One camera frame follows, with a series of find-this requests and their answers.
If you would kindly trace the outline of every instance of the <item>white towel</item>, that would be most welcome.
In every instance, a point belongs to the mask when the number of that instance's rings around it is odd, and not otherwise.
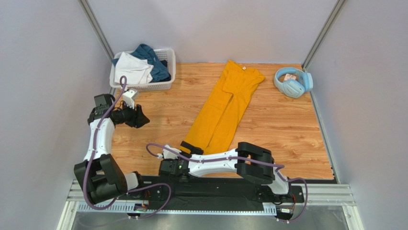
[[[153,66],[147,63],[147,60],[140,60],[128,53],[122,52],[115,66],[114,82],[120,83],[120,77],[125,75],[127,84],[146,84],[152,81]]]

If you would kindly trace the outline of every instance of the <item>dark blue cloth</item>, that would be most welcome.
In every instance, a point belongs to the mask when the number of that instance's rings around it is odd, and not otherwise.
[[[153,65],[153,69],[150,73],[153,78],[151,82],[159,82],[169,77],[167,67],[165,67],[160,62],[154,50],[150,48],[148,45],[140,44],[139,47],[135,51],[133,51],[133,53],[131,53],[131,55],[140,60],[147,59],[147,63],[149,65]],[[116,66],[118,60],[119,60],[118,58],[113,59],[112,60],[113,65]]]

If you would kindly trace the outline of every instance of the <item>laundry basket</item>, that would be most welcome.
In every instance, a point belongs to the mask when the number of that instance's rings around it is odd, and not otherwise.
[[[125,51],[125,52],[130,54],[133,51],[134,50]],[[170,48],[155,49],[154,52],[156,53],[160,61],[162,60],[167,61],[167,69],[169,70],[169,73],[171,74],[171,80],[164,81],[164,82],[147,83],[147,84],[127,85],[129,89],[136,89],[141,92],[141,91],[153,91],[153,90],[169,90],[171,88],[171,84],[176,79],[176,56],[174,54],[174,50]],[[121,53],[122,52],[115,54],[114,58],[115,59],[119,58]],[[112,88],[120,88],[121,87],[120,84],[114,82],[114,79],[115,79],[115,66],[112,64],[109,82]]]

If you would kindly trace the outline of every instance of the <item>wood grain surface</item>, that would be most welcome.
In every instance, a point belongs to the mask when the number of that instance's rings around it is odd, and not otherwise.
[[[299,64],[243,64],[257,68],[265,77],[252,96],[230,146],[246,141],[272,151],[276,163],[289,177],[333,179],[317,119],[308,93],[289,98],[273,84],[275,72]],[[142,128],[117,125],[112,155],[124,173],[138,171],[157,175],[160,160],[146,151],[146,144],[170,144],[178,148],[219,79],[225,63],[177,64],[170,90],[141,92],[136,103],[150,123]],[[152,148],[156,153],[159,148]],[[237,177],[233,173],[210,176]]]

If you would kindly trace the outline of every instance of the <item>gray wall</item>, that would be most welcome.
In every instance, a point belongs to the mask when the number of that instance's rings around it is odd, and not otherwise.
[[[0,41],[0,229],[55,229],[110,63],[76,0],[1,1]]]
[[[90,0],[117,53],[171,47],[178,61],[301,63],[336,0]]]
[[[408,1],[348,1],[309,71],[340,179],[367,230],[408,219]]]

